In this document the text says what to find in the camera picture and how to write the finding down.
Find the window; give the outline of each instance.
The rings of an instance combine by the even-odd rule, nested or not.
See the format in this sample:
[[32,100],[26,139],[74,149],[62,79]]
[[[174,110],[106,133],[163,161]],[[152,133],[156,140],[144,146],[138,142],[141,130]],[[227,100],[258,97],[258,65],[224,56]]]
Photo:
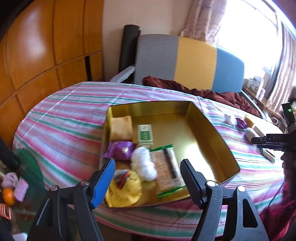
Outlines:
[[245,78],[263,77],[280,57],[280,33],[277,16],[262,0],[228,0],[217,45],[244,61]]

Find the round table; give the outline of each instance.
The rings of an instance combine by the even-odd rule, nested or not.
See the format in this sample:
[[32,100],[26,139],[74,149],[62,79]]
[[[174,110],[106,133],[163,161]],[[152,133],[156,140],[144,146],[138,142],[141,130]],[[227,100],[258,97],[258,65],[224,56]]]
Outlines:
[[[244,118],[244,111],[178,91],[109,82],[73,85],[45,98],[27,114],[17,129],[13,147],[34,155],[47,189],[54,184],[74,186],[98,169],[107,108],[156,100],[192,101],[218,130],[240,166],[240,173],[226,187],[243,185],[258,212],[268,206],[284,178],[281,152],[275,163],[269,162],[244,137],[242,129],[225,123],[224,113]],[[274,203],[281,199],[279,193]],[[167,240],[190,240],[201,215],[189,198],[145,208],[100,205],[94,212],[99,222],[112,228]],[[217,235],[222,234],[225,219],[223,207]]]

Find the metal bolt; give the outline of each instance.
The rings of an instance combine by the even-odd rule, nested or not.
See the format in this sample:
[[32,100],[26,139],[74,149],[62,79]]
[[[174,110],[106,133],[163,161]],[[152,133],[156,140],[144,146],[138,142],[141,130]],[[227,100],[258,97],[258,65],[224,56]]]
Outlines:
[[56,190],[57,190],[57,185],[53,185],[53,186],[51,186],[50,190],[52,190],[52,191],[56,191]]
[[88,180],[83,180],[83,181],[80,182],[80,185],[83,186],[83,187],[87,186],[88,184],[89,184]]
[[207,185],[210,187],[214,187],[214,186],[216,186],[216,183],[213,181],[207,181]]
[[238,186],[237,189],[240,191],[240,192],[244,192],[246,189],[245,187],[243,186]]

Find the orange fruit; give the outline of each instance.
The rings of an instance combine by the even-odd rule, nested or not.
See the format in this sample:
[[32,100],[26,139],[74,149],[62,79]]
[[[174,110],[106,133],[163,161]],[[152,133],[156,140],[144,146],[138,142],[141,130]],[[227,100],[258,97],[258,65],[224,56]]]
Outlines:
[[12,206],[15,204],[15,198],[13,196],[13,190],[10,188],[5,188],[2,191],[3,200],[8,206]]

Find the purple candy on table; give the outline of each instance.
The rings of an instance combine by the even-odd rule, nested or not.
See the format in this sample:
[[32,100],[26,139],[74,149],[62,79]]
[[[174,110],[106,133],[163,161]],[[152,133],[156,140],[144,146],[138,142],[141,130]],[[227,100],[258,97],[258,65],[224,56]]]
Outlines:
[[131,158],[131,154],[136,148],[135,143],[130,141],[113,141],[110,142],[104,158],[113,158],[115,160],[126,161]]
[[246,129],[248,126],[246,124],[246,122],[244,120],[242,120],[241,118],[236,118],[237,120],[237,127],[240,129]]

